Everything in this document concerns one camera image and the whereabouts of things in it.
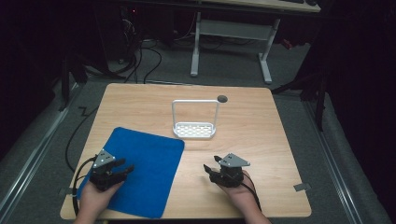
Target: dark background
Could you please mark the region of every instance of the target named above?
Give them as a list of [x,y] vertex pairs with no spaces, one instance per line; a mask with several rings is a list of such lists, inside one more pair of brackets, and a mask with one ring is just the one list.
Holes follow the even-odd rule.
[[[346,138],[380,202],[396,222],[396,186],[392,181],[396,177],[395,1],[336,0],[319,4],[322,15],[347,20],[320,25],[316,21],[285,19],[276,42],[287,39],[293,45],[314,44],[297,78],[323,66],[330,72],[327,92]],[[169,45],[173,31],[183,33],[193,15],[161,8],[139,11],[145,12],[141,15],[143,30]],[[158,23],[159,15],[167,20]],[[109,53],[111,41],[103,41],[103,24],[98,25],[94,16],[90,4],[1,3],[0,158],[54,97],[51,88],[60,79],[65,55],[80,50],[102,65],[118,57],[117,52]],[[121,38],[119,31],[115,30],[111,38]],[[119,48],[120,58],[124,57],[124,46],[113,48]]]

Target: desk leg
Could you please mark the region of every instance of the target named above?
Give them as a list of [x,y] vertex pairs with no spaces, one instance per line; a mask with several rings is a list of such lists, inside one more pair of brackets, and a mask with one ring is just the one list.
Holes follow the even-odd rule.
[[276,89],[271,90],[272,94],[279,94],[282,91],[291,90],[293,88],[298,88],[301,85],[309,84],[307,87],[303,88],[303,91],[300,94],[300,98],[302,101],[310,101],[317,100],[317,107],[315,110],[315,123],[318,126],[318,129],[323,132],[322,128],[322,119],[323,119],[323,110],[324,110],[324,98],[326,91],[326,84],[329,72],[321,71],[315,73],[314,75],[302,77],[300,79],[293,80],[292,82],[278,87]]
[[266,84],[272,83],[270,70],[268,69],[268,64],[267,64],[267,57],[270,52],[271,46],[274,42],[274,38],[275,38],[277,27],[279,26],[279,23],[280,23],[280,19],[275,20],[273,28],[271,29],[271,33],[267,40],[267,45],[265,46],[264,53],[259,53],[260,65],[262,66],[262,75],[264,76],[264,82]]
[[198,76],[200,32],[201,32],[201,12],[197,12],[197,22],[195,27],[195,45],[194,45],[194,52],[192,53],[192,62],[191,62],[192,77]]

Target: gray carpet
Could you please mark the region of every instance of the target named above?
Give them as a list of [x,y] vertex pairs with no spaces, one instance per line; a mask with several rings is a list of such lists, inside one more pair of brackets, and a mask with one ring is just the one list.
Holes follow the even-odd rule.
[[[291,81],[304,58],[309,46],[286,50],[274,45],[268,63],[273,75],[271,86],[263,83],[257,57],[253,54],[231,53],[228,50],[202,51],[200,74],[190,77],[191,46],[173,48],[161,44],[153,49],[162,55],[160,66],[148,77],[148,82],[176,82],[197,85],[247,86],[276,88]],[[150,50],[143,50],[142,63],[137,70],[139,83],[144,75],[159,61],[159,56]],[[113,69],[119,65],[112,63]],[[95,109],[101,101],[106,85],[119,82],[107,77],[92,76],[81,90],[75,101],[69,106],[64,121],[53,135],[47,155],[39,166],[26,191],[22,194],[17,206],[7,223],[70,223],[59,216],[64,195],[61,189],[69,186],[72,172],[65,163],[64,153],[71,134],[85,119],[80,106],[86,107],[87,113]],[[3,198],[15,181],[19,171],[28,160],[30,153],[39,143],[39,139],[59,113],[61,99],[59,88],[57,99],[46,109],[23,134],[19,142],[2,160],[0,175],[2,187],[0,196]],[[321,152],[321,144],[311,117],[306,112],[304,103],[296,92],[275,95],[279,111],[290,147],[296,160],[303,182],[312,187],[307,196],[312,207],[312,215],[306,218],[271,218],[273,223],[349,223],[345,209],[334,187],[328,166]],[[347,184],[360,209],[362,223],[390,223],[382,206],[376,200],[370,184],[367,182],[359,164],[354,159],[342,129],[332,111],[330,100],[326,101],[327,109],[324,115],[324,134],[331,146],[334,157],[341,166]],[[68,149],[68,159],[76,166],[80,152],[91,129],[94,114],[88,117],[78,129]]]

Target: small round object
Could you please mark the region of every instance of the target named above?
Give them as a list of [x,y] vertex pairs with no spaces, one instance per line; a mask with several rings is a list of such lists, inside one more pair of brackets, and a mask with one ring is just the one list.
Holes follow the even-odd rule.
[[228,98],[225,95],[220,95],[220,96],[218,96],[218,101],[220,103],[226,103],[228,101]]

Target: wooden table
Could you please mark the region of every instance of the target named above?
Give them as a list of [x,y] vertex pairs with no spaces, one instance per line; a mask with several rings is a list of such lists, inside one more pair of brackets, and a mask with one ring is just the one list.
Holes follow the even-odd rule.
[[[229,152],[251,163],[244,169],[255,183],[265,215],[309,216],[311,208],[305,192],[293,187],[302,180],[273,96],[265,88],[110,84],[79,165],[99,152],[116,127],[175,137],[171,107],[174,100],[217,99],[219,95],[227,96],[228,102],[219,107],[216,134],[210,140],[185,140],[163,218],[241,217],[225,193],[209,181],[203,168],[203,164],[219,168],[213,156],[224,157]],[[75,218],[70,196],[64,200],[61,217]],[[106,210],[101,218],[140,217]]]

